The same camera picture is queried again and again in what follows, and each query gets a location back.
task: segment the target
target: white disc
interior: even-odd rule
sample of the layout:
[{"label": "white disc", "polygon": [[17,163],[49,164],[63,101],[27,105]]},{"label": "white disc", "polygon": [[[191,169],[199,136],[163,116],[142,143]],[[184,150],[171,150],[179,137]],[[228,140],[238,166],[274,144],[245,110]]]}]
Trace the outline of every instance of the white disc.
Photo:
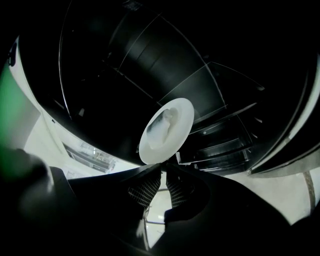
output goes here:
[{"label": "white disc", "polygon": [[[152,149],[148,143],[147,128],[164,110],[167,109],[174,110],[176,115],[171,122],[163,145],[159,148]],[[186,141],[191,131],[194,117],[194,106],[186,98],[176,98],[160,108],[143,131],[139,144],[139,155],[142,162],[147,165],[158,164],[163,163],[172,157]]]}]

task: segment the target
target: white round lid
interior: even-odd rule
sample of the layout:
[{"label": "white round lid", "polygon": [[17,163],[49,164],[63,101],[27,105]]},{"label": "white round lid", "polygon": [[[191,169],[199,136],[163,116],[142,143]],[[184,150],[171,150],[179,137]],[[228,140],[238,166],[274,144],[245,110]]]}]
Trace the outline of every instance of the white round lid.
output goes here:
[{"label": "white round lid", "polygon": [[[164,110],[171,110],[174,115],[170,120],[170,126],[163,144],[160,147],[152,149],[148,142],[147,128]],[[160,108],[143,131],[139,144],[139,155],[142,162],[147,165],[158,164],[172,157],[186,141],[191,131],[194,117],[194,106],[186,98],[176,98]]]}]

